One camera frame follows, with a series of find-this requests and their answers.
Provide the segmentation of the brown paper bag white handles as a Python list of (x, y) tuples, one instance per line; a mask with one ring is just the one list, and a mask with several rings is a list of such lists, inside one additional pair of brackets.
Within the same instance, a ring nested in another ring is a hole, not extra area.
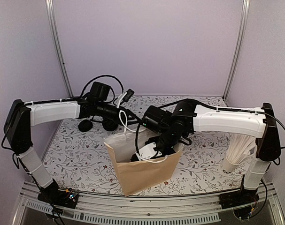
[(143, 116), (138, 132), (124, 131), (104, 139), (125, 196), (138, 193), (172, 177), (184, 148), (182, 143), (174, 146), (174, 154), (162, 155), (148, 162), (131, 162), (132, 155), (144, 147), (149, 138), (159, 136), (167, 130), (170, 117), (170, 112), (150, 107)]

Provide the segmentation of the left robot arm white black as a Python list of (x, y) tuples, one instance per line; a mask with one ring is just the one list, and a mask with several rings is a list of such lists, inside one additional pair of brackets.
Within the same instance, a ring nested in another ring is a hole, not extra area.
[(18, 159), (16, 165), (22, 164), (38, 186), (44, 189), (43, 195), (51, 203), (58, 203), (62, 194), (33, 148), (32, 127), (65, 119), (87, 120), (92, 116), (101, 117), (106, 130), (109, 130), (108, 122), (117, 127), (130, 117), (122, 104), (132, 96), (132, 90), (123, 91), (114, 105), (113, 101), (107, 100), (111, 89), (107, 84), (92, 82), (90, 91), (82, 92), (78, 97), (27, 103), (16, 99), (12, 103), (3, 128), (3, 140), (8, 141), (7, 149), (13, 151)]

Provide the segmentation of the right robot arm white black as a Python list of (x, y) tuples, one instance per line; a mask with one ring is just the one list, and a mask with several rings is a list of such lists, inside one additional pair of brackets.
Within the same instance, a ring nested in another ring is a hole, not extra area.
[(173, 112), (162, 107), (150, 106), (141, 125), (158, 137), (149, 139), (143, 147), (136, 147), (136, 156), (148, 161), (174, 153), (174, 146), (195, 132), (232, 133), (230, 149), (235, 157), (246, 150), (255, 149), (251, 165), (242, 179), (241, 190), (235, 193), (235, 201), (245, 204), (253, 197), (261, 178), (271, 162), (281, 155), (278, 122), (271, 104), (253, 109), (218, 107), (203, 104), (194, 99), (177, 102)]

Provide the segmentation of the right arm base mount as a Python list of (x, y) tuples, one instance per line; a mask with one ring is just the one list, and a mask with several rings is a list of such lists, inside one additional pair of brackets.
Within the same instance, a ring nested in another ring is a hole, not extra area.
[(237, 219), (249, 219), (258, 206), (259, 196), (256, 190), (240, 189), (235, 192), (219, 195), (219, 204), (222, 209), (233, 209), (233, 214)]

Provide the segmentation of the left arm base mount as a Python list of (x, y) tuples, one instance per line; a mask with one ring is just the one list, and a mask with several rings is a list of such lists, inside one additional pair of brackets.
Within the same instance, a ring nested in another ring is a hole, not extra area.
[(79, 193), (72, 188), (60, 190), (57, 186), (42, 188), (38, 200), (52, 205), (75, 209)]

